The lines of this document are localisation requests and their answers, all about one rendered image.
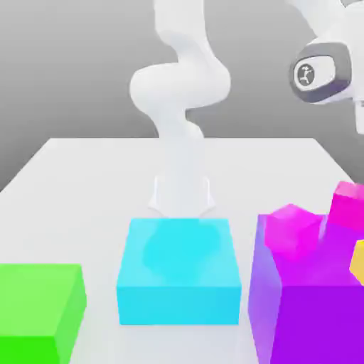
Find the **small magenta cube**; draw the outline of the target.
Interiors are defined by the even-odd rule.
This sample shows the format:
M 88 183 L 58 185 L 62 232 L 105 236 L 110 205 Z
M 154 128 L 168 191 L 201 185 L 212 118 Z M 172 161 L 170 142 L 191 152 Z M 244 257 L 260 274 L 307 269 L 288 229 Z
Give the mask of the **small magenta cube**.
M 364 185 L 340 181 L 334 191 L 328 221 L 364 231 Z
M 264 243 L 273 252 L 299 259 L 315 250 L 324 215 L 287 204 L 266 217 Z

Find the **small yellow cube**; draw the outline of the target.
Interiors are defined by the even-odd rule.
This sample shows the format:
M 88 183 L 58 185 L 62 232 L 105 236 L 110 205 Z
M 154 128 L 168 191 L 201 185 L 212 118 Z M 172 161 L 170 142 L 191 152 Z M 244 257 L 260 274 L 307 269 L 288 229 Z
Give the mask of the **small yellow cube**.
M 361 285 L 364 286 L 364 240 L 358 240 L 356 242 L 349 270 Z

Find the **large cyan box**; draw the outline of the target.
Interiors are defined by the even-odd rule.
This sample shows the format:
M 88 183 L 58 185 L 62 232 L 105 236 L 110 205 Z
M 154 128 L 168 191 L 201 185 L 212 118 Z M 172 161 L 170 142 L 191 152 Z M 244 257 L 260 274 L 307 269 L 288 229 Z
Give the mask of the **large cyan box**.
M 133 218 L 117 277 L 122 325 L 236 325 L 242 283 L 226 218 Z

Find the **large green box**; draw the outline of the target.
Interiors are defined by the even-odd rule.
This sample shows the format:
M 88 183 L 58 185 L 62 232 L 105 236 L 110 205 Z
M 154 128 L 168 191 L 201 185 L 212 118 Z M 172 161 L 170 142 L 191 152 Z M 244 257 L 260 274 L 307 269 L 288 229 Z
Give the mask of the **large green box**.
M 70 364 L 86 306 L 79 264 L 0 264 L 0 364 Z

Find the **large purple box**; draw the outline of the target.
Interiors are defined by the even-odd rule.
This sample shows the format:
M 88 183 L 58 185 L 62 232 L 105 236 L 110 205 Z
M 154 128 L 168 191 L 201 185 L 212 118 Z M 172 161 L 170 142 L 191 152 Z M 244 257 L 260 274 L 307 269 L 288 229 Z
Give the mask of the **large purple box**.
M 318 247 L 290 260 L 257 218 L 248 314 L 258 364 L 364 364 L 364 286 L 349 266 L 364 231 L 327 223 Z

